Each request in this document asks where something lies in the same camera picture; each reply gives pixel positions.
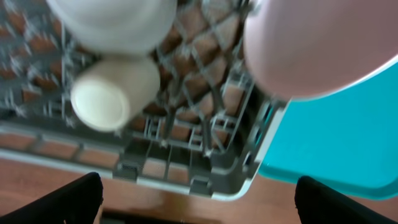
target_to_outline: wooden table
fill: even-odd
[[[0,159],[0,215],[11,212],[73,181],[81,174]],[[257,176],[239,200],[207,198],[148,189],[104,179],[104,209],[191,223],[300,223],[294,205],[295,185]],[[356,199],[398,220],[398,198],[375,202]]]

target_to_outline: plastic dish drying rack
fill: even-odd
[[[179,41],[171,41],[166,50],[162,44],[153,53],[163,74],[162,91],[151,106],[157,111],[144,110],[131,126],[115,133],[91,130],[73,114],[68,90],[76,74],[99,56],[82,50],[43,2],[5,0],[0,8],[0,137],[19,135],[29,142],[19,148],[0,146],[1,158],[96,171],[102,177],[217,200],[234,200],[246,193],[286,108],[286,103],[260,93],[244,66],[243,24],[251,11],[247,1],[179,1],[170,31]],[[221,16],[212,18],[212,11]],[[182,19],[187,13],[206,21],[192,38]],[[233,19],[236,34],[229,44],[218,29]],[[15,25],[19,21],[23,29]],[[204,61],[197,43],[209,35],[216,40],[218,51]],[[37,51],[40,42],[44,47]],[[195,69],[182,75],[176,55],[189,58]],[[216,82],[211,73],[220,61],[225,68]],[[197,78],[207,88],[194,95],[188,83]],[[240,97],[227,97],[229,88]],[[239,101],[236,113],[228,112],[226,98]],[[203,106],[206,100],[210,106]],[[187,114],[195,119],[181,118]],[[178,129],[188,130],[187,136],[176,138]],[[63,156],[42,153],[43,147],[52,150],[49,142],[74,150],[69,156],[66,149]],[[96,164],[90,156],[83,156],[87,151],[113,154],[116,160],[111,166]]]

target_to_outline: pink plate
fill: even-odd
[[[262,91],[329,95],[398,61],[398,1],[264,0],[246,21],[244,52]]]

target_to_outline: blue tray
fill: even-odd
[[[259,173],[293,183],[309,175],[370,199],[398,195],[398,64],[337,94],[291,103]]]

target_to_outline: white cup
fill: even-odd
[[[88,50],[145,55],[168,34],[177,0],[47,0],[53,13]]]
[[[80,75],[73,84],[71,102],[83,123],[110,132],[140,113],[159,88],[159,70],[151,59],[109,58]]]

